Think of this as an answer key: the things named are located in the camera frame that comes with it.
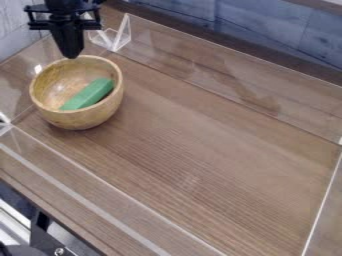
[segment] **black mount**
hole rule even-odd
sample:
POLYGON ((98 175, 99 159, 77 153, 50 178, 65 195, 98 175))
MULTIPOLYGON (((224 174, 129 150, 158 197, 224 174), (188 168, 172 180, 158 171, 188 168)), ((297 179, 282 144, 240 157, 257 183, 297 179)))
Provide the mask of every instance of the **black mount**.
POLYGON ((101 14, 97 1, 46 0, 46 4, 27 6, 30 29, 50 30, 62 54, 75 59, 85 48, 83 30, 101 30, 101 14), (94 13, 93 20, 82 19, 82 14, 94 13), (38 19, 39 13, 51 14, 49 19, 38 19))

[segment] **bowl rim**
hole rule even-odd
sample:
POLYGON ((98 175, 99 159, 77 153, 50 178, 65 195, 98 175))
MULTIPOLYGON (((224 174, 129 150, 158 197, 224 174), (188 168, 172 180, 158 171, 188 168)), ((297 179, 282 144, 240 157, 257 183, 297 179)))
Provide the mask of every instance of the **bowl rim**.
POLYGON ((99 57, 99 56, 94 56, 94 55, 81 55, 81 56, 78 57, 78 59, 79 59, 79 58, 81 58, 81 59, 82 59, 82 58, 83 58, 83 59, 98 59, 98 60, 101 60, 101 61, 107 62, 107 64, 110 64, 110 65, 114 67, 114 69, 117 70, 117 73, 118 73, 117 86, 115 86, 113 92, 110 93, 110 95, 106 97, 106 99, 103 99, 102 101, 99 101, 98 103, 95 103, 94 105, 91 105, 91 106, 89 106, 89 107, 86 107, 86 108, 82 108, 82 109, 78 109, 78 110, 53 110, 53 109, 47 108, 47 107, 43 105, 43 103, 37 99, 37 96, 35 96, 35 93, 34 93, 34 87, 35 87, 37 81, 38 81, 39 77, 42 76, 43 72, 45 72, 47 69, 50 69, 54 65, 57 65, 57 64, 59 64, 59 63, 62 63, 62 62, 65 62, 65 61, 69 61, 70 59, 63 58, 63 59, 59 59, 59 60, 54 61, 53 63, 50 63, 50 64, 45 67, 43 71, 38 74, 38 76, 34 78, 34 80, 33 80, 31 83, 30 83, 30 96, 31 96, 31 100, 34 101, 35 105, 39 106, 39 108, 42 108, 43 110, 46 110, 46 111, 49 111, 49 112, 51 112, 51 113, 59 113, 59 114, 62 114, 62 113, 67 114, 67 113, 69 113, 69 114, 73 114, 73 113, 79 113, 79 112, 83 112, 83 111, 86 111, 86 110, 91 110, 93 108, 99 107, 99 106, 102 106, 103 104, 106 104, 106 102, 110 101, 111 98, 115 97, 115 95, 117 95, 117 94, 119 93, 119 91, 121 91, 121 87, 123 86, 123 74, 122 74, 122 70, 121 70, 119 66, 118 66, 111 60, 109 60, 109 59, 106 59, 106 58, 103 58, 103 57, 99 57))

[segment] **green sponge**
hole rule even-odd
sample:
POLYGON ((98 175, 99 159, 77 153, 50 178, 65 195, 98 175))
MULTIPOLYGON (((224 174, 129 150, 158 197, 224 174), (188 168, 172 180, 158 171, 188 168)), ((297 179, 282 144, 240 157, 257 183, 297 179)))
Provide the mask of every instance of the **green sponge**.
POLYGON ((114 90, 114 81, 109 78, 94 80, 85 89, 65 103, 61 110, 78 110, 99 102, 114 90))

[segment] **gray wall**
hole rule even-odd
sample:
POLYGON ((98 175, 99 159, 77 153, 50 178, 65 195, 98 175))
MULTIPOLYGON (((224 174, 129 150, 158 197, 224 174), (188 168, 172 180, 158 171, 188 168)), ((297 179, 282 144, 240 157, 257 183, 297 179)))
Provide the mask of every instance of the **gray wall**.
POLYGON ((337 15, 282 0, 131 2, 304 59, 342 68, 342 17, 337 15))
POLYGON ((33 3, 33 0, 0 0, 0 61, 41 39, 41 33, 29 30, 23 11, 33 3))

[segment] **wooden bowl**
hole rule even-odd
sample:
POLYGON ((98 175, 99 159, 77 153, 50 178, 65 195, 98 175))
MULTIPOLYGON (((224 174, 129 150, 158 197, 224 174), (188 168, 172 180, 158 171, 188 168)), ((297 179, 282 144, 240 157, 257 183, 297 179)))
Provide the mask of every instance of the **wooden bowl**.
POLYGON ((45 119, 69 130, 85 130, 113 116, 123 99, 123 75, 119 67, 97 56, 79 56, 50 64, 30 85, 30 95, 45 119), (59 110, 65 102, 98 78, 115 81, 115 89, 95 105, 71 111, 59 110))

